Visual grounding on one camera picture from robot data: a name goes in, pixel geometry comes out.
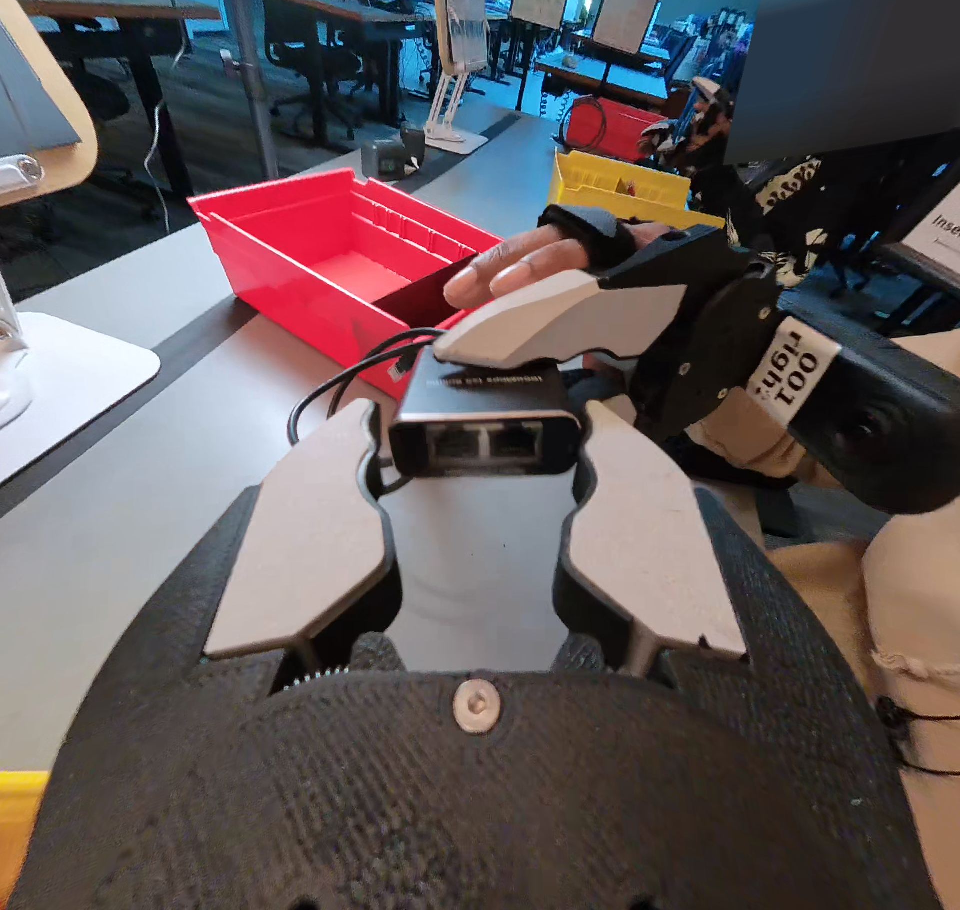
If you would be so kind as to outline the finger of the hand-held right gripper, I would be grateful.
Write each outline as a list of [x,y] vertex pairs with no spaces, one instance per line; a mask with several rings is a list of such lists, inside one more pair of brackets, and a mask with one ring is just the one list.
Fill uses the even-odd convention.
[[564,271],[477,309],[436,339],[434,356],[488,369],[586,352],[636,358],[674,321],[686,292],[683,284],[606,289],[585,271]]

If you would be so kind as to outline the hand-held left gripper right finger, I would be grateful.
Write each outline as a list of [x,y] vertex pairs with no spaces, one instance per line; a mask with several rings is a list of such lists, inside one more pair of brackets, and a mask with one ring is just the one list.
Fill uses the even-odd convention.
[[747,645],[690,479],[605,402],[590,401],[584,419],[558,618],[616,672],[647,674],[665,650],[741,660]]

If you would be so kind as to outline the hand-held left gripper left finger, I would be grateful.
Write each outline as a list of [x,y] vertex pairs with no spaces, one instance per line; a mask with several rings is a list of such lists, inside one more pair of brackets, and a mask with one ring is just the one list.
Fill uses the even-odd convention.
[[346,662],[385,632],[402,575],[383,481],[379,405],[354,400],[263,479],[209,631],[210,658],[275,649]]

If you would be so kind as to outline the dark grey ethernet adapter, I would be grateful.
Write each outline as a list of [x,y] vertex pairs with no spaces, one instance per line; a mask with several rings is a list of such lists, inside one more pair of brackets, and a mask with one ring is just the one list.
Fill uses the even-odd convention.
[[560,475],[577,463],[583,431],[556,364],[498,371],[442,362],[427,348],[389,445],[411,478]]

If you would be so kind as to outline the yellow plastic bin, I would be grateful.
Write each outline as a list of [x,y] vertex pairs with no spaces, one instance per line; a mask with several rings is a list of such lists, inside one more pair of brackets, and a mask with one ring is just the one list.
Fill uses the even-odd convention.
[[591,207],[685,230],[724,228],[726,221],[688,208],[690,180],[675,174],[571,151],[557,151],[547,205]]
[[2,889],[17,880],[49,779],[48,771],[1,772]]

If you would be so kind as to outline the person's right hand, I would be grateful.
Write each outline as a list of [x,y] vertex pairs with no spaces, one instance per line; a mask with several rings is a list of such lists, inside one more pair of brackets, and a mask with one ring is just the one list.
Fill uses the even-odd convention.
[[443,296],[456,309],[472,309],[568,270],[597,268],[580,240],[558,224],[543,224],[475,256]]

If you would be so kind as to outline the red plastic bin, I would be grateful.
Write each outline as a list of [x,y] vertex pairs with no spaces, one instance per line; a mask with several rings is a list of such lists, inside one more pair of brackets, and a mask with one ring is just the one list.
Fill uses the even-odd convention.
[[501,238],[344,168],[189,200],[237,298],[343,367],[450,328],[449,279]]
[[617,101],[580,96],[572,101],[558,127],[557,140],[567,152],[638,163],[644,159],[642,134],[666,118]]

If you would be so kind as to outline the small black device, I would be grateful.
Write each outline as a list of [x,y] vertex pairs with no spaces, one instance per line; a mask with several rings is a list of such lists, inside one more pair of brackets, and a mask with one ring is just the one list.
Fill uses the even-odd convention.
[[366,141],[361,147],[361,170],[366,178],[395,182],[419,171],[426,161],[426,133],[403,126],[397,136]]

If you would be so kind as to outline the white paper sign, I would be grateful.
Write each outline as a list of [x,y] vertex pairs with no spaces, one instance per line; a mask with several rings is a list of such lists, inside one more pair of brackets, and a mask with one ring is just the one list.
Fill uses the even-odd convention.
[[902,243],[959,275],[959,184],[930,208]]

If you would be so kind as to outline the grey table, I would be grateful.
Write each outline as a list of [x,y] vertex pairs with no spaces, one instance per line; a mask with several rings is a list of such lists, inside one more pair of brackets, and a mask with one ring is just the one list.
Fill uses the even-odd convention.
[[534,68],[544,75],[543,90],[554,96],[569,91],[653,112],[662,110],[668,99],[663,77],[592,57],[554,53],[537,60]]

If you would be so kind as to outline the standing sign board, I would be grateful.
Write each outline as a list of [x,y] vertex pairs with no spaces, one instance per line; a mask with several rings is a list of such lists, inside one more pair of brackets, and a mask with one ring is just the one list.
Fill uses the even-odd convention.
[[438,74],[424,125],[426,145],[465,157],[485,143],[485,136],[455,124],[472,74],[488,66],[487,0],[434,0]]

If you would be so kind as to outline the black office chair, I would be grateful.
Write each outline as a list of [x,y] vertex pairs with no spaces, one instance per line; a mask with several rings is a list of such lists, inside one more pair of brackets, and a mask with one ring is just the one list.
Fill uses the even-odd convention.
[[292,70],[306,79],[306,105],[312,116],[314,141],[328,141],[327,110],[333,109],[335,72],[344,69],[356,73],[355,55],[322,43],[318,14],[306,5],[290,0],[261,0],[264,16],[264,51],[268,62]]

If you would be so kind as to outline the grey light stand pole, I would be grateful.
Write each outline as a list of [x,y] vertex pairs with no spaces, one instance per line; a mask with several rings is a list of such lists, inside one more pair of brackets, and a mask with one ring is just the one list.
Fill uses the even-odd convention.
[[258,60],[258,43],[252,0],[223,0],[227,22],[236,39],[239,59],[235,64],[248,104],[255,144],[265,180],[280,176],[279,163],[267,102],[267,92]]

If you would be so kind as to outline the black board wooden rim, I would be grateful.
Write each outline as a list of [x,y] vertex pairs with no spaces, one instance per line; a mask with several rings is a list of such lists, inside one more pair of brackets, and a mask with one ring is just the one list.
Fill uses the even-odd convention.
[[99,158],[90,113],[18,0],[1,0],[1,206],[83,183]]

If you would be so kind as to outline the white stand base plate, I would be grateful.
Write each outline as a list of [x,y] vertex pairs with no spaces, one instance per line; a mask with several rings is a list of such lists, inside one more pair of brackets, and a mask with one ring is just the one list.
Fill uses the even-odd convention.
[[151,351],[46,313],[1,281],[1,483],[158,376]]

